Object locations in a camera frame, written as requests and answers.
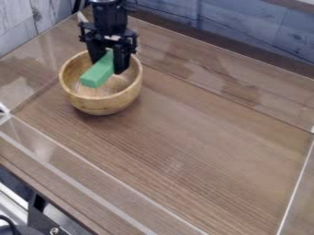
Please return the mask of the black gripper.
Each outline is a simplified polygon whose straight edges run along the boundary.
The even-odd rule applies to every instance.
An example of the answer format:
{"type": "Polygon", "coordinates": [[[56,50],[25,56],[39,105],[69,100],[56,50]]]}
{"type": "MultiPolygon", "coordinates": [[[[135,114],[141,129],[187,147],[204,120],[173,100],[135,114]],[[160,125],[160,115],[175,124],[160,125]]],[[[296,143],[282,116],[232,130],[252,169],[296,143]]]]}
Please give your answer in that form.
{"type": "Polygon", "coordinates": [[[137,33],[127,28],[125,1],[89,1],[93,21],[80,23],[80,41],[85,43],[92,63],[112,49],[113,73],[120,74],[129,66],[131,53],[137,48],[137,33]]]}

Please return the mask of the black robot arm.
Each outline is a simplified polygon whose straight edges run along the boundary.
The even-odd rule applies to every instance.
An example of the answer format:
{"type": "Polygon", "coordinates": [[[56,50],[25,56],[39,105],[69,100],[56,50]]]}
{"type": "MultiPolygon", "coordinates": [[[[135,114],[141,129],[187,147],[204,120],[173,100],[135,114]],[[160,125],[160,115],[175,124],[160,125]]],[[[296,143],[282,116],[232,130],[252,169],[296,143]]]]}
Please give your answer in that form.
{"type": "Polygon", "coordinates": [[[137,52],[137,33],[127,27],[127,0],[89,0],[89,5],[93,21],[79,23],[79,39],[92,63],[112,50],[113,73],[120,74],[137,52]]]}

